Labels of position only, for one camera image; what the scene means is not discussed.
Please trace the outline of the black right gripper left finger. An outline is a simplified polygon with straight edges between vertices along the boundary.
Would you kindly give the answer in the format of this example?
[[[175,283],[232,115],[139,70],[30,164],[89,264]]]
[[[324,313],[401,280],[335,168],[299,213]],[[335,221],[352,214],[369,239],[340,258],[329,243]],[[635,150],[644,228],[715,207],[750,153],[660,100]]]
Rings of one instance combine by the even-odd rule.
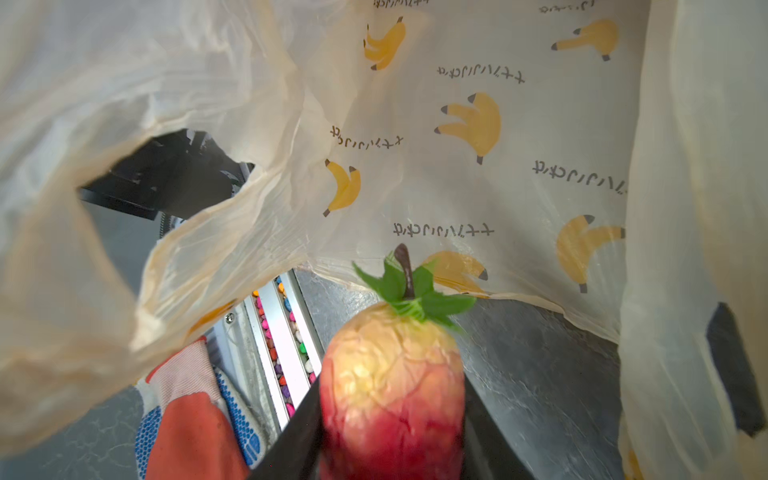
[[[316,380],[295,415],[248,479],[319,479],[318,462],[322,439],[320,380]]]

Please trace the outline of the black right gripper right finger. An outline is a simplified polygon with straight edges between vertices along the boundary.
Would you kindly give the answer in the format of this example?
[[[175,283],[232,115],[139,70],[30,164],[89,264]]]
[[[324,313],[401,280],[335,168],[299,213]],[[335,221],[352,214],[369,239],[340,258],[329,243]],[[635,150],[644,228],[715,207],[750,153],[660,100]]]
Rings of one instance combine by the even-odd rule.
[[[463,478],[466,480],[533,480],[510,447],[468,377],[465,378]]]

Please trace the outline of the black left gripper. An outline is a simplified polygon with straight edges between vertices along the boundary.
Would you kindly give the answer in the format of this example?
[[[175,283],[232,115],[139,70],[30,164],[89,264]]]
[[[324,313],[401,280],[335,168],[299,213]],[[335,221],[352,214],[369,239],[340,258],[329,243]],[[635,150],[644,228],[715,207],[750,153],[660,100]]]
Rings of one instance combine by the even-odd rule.
[[[234,196],[246,181],[204,131],[153,137],[102,176],[79,188],[88,203],[153,220],[160,213],[189,219]]]

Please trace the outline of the red yellow fake apple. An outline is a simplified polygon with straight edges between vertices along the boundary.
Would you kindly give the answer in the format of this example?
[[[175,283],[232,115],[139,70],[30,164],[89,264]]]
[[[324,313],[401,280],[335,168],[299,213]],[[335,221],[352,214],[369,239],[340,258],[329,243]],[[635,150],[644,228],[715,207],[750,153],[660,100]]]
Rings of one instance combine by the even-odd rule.
[[[431,264],[405,245],[375,277],[380,298],[335,334],[319,380],[323,479],[457,479],[463,463],[465,374],[452,318],[475,298],[434,287]]]

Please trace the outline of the translucent banana print plastic bag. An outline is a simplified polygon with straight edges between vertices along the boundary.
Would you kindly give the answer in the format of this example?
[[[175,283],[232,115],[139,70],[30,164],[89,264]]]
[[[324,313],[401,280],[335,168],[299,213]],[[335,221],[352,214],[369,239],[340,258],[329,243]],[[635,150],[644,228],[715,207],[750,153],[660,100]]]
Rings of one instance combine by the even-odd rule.
[[[78,192],[182,128],[254,171],[132,291]],[[354,285],[400,242],[616,343],[627,472],[765,478],[706,332],[728,306],[765,400],[766,3],[2,3],[3,454],[258,283]]]

